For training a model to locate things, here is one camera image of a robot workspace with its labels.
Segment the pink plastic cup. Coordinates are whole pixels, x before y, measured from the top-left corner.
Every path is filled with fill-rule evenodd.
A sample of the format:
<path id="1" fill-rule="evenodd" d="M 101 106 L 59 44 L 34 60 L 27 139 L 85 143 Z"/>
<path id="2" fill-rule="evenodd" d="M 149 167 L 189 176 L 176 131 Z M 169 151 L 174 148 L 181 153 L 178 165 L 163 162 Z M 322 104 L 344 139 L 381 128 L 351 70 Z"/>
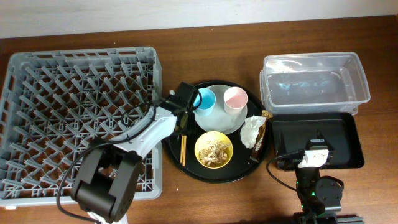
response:
<path id="1" fill-rule="evenodd" d="M 223 101 L 226 113 L 238 114 L 246 106 L 248 95 L 242 88 L 234 86 L 225 91 Z"/>

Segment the yellow plastic bowl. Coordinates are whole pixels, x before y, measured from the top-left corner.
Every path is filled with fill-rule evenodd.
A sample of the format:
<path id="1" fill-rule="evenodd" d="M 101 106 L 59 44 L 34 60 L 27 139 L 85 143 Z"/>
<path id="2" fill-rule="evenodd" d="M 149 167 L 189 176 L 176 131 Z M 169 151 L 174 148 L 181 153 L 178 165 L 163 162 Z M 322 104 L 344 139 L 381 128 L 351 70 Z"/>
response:
<path id="1" fill-rule="evenodd" d="M 219 141 L 222 141 L 222 142 L 225 143 L 225 144 L 230 144 L 230 147 L 229 147 L 228 150 L 227 150 L 228 159 L 226 160 L 226 162 L 225 162 L 224 164 L 222 164 L 222 165 L 220 165 L 220 166 L 217 166 L 217 167 L 208 167 L 208 166 L 206 166 L 206 165 L 204 165 L 204 164 L 202 164 L 202 163 L 200 162 L 198 153 L 199 153 L 200 148 L 201 148 L 207 141 L 214 141 L 214 140 L 219 140 Z M 206 133 L 202 134 L 202 135 L 197 139 L 197 141 L 196 141 L 196 143 L 195 143 L 195 156 L 196 156 L 198 162 L 199 162 L 201 165 L 203 165 L 204 167 L 209 168 L 209 169 L 219 169 L 219 168 L 221 168 L 221 167 L 224 167 L 224 166 L 232 159 L 232 156 L 233 156 L 233 145 L 232 145 L 232 142 L 231 142 L 231 140 L 229 139 L 229 137 L 227 137 L 227 135 L 225 135 L 225 134 L 223 134 L 223 133 L 221 133 L 221 132 L 217 132 L 217 131 L 206 132 Z"/>

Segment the brown gold snack wrapper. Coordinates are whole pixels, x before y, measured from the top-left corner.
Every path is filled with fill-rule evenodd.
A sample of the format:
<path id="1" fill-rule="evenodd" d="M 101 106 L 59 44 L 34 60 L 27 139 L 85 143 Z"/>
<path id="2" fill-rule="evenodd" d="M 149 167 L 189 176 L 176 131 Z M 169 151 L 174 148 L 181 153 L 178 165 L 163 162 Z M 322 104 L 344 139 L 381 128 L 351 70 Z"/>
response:
<path id="1" fill-rule="evenodd" d="M 272 118 L 272 114 L 268 112 L 267 110 L 262 111 L 262 117 L 265 119 L 264 123 L 259 127 L 259 134 L 257 135 L 256 142 L 254 147 L 252 148 L 252 154 L 250 156 L 250 159 L 253 161 L 258 162 L 259 161 L 259 156 L 262 151 L 262 142 L 264 139 L 264 135 L 266 132 L 266 125 L 267 125 L 267 120 Z"/>

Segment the food scraps and rice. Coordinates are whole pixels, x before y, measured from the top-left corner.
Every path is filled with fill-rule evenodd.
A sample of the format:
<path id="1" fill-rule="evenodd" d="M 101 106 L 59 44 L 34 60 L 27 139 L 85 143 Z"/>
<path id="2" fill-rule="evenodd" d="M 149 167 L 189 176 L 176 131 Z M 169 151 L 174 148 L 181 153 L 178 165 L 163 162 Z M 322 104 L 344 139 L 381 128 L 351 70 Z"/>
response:
<path id="1" fill-rule="evenodd" d="M 226 162 L 228 159 L 227 150 L 230 144 L 222 141 L 207 141 L 199 150 L 199 160 L 208 167 L 217 167 Z"/>

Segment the white tissue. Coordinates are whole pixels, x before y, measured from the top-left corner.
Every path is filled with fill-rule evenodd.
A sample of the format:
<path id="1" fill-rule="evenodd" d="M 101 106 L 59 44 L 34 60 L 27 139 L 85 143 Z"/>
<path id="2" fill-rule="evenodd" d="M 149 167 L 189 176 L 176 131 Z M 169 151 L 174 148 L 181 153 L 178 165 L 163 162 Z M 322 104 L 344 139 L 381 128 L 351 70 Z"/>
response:
<path id="1" fill-rule="evenodd" d="M 259 129 L 265 122 L 266 117 L 263 116 L 252 116 L 245 119 L 241 128 L 240 137 L 246 148 L 252 149 L 254 147 Z"/>

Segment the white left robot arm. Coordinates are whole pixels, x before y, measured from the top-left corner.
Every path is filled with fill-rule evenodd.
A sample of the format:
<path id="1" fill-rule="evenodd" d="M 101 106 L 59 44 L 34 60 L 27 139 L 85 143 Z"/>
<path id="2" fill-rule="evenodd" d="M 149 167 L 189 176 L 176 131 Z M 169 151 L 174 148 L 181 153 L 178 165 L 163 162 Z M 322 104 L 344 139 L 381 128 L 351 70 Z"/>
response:
<path id="1" fill-rule="evenodd" d="M 66 211 L 59 196 L 58 210 L 93 223 L 127 223 L 143 159 L 163 139 L 189 131 L 190 118 L 198 108 L 196 100 L 203 100 L 198 88 L 182 82 L 174 94 L 139 104 L 146 113 L 127 131 L 110 140 L 94 139 L 66 171 L 69 174 L 80 166 L 71 198 L 87 216 Z"/>

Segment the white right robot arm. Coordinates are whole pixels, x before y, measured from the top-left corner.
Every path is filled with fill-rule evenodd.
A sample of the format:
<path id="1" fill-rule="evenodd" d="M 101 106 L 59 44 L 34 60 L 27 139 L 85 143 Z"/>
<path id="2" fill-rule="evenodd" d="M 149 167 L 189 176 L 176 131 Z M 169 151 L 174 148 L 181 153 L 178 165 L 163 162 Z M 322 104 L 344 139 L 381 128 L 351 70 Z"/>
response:
<path id="1" fill-rule="evenodd" d="M 271 159 L 266 170 L 278 183 L 297 193 L 301 202 L 301 213 L 293 214 L 286 223 L 298 224 L 348 224 L 364 223 L 364 218 L 356 215 L 339 217 L 341 199 L 345 188 L 344 182 L 332 176 L 321 176 L 320 168 L 330 159 L 333 148 L 323 138 L 307 141 L 305 149 L 299 149 Z M 291 187 L 279 180 L 269 169 L 273 162 L 298 157 L 295 166 L 296 184 Z"/>

